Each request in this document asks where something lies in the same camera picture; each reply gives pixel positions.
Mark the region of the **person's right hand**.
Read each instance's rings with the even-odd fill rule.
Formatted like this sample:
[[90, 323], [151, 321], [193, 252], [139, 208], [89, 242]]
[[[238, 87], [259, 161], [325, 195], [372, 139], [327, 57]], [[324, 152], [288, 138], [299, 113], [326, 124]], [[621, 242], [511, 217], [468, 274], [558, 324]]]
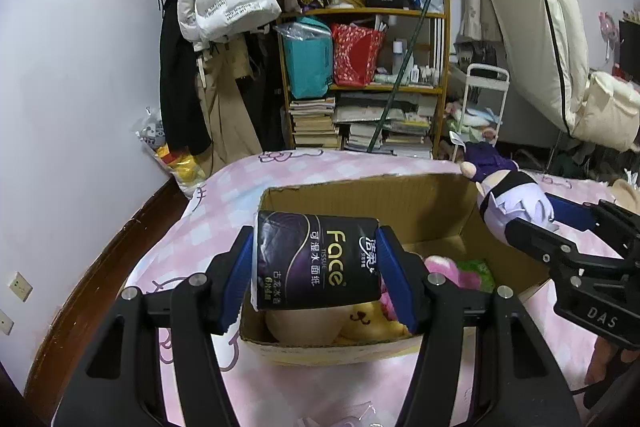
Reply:
[[622, 349], [608, 340], [598, 337], [593, 346], [591, 360], [585, 377], [584, 403], [596, 403], [611, 387], [612, 382], [639, 358], [638, 351]]

